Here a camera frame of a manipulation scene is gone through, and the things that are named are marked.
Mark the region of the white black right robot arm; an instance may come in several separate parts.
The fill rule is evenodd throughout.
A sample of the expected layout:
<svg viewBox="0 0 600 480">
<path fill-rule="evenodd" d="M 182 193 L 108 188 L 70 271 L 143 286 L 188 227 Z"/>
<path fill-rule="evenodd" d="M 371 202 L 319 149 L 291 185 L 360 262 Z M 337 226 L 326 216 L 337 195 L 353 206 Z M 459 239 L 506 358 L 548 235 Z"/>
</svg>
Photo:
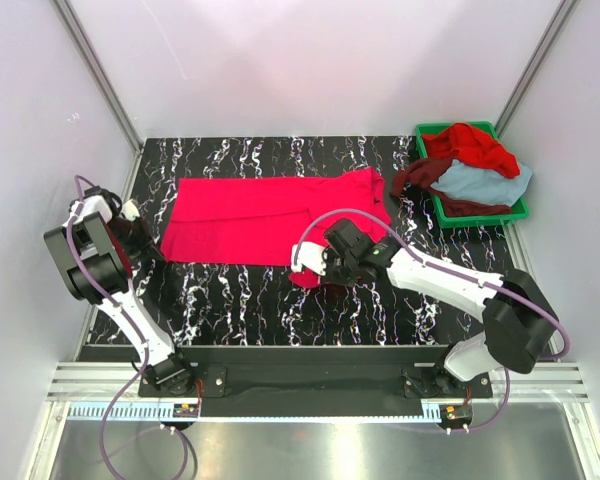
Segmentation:
<svg viewBox="0 0 600 480">
<path fill-rule="evenodd" d="M 448 264 L 422 252 L 409 252 L 385 235 L 379 241 L 342 219 L 324 238 L 324 279 L 328 283 L 386 280 L 448 304 L 483 325 L 481 333 L 450 345 L 443 358 L 408 379 L 420 397 L 455 396 L 476 377 L 503 367 L 529 374 L 556 331 L 555 313 L 526 272 L 509 276 Z"/>
</svg>

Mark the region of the pink t shirt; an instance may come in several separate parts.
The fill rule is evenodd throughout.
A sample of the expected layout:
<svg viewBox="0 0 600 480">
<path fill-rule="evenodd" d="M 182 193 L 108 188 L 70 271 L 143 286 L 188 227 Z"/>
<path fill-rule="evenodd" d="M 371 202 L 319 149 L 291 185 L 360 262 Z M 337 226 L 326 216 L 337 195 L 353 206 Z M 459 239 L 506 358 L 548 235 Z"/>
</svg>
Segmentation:
<svg viewBox="0 0 600 480">
<path fill-rule="evenodd" d="M 324 245 L 351 219 L 380 240 L 391 219 L 375 169 L 338 177 L 184 178 L 161 241 L 169 262 L 288 267 L 295 244 Z"/>
</svg>

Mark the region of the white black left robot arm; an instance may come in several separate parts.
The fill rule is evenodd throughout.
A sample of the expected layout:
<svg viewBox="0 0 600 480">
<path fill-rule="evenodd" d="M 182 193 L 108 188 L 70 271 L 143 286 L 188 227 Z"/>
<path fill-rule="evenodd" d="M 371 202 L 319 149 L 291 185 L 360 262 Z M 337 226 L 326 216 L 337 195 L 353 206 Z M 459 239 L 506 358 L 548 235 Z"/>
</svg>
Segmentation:
<svg viewBox="0 0 600 480">
<path fill-rule="evenodd" d="M 78 190 L 68 219 L 43 239 L 70 294 L 109 316 L 136 349 L 145 384 L 172 395 L 194 386 L 193 368 L 133 286 L 134 260 L 161 259 L 134 201 L 123 202 L 114 192 L 89 184 Z"/>
</svg>

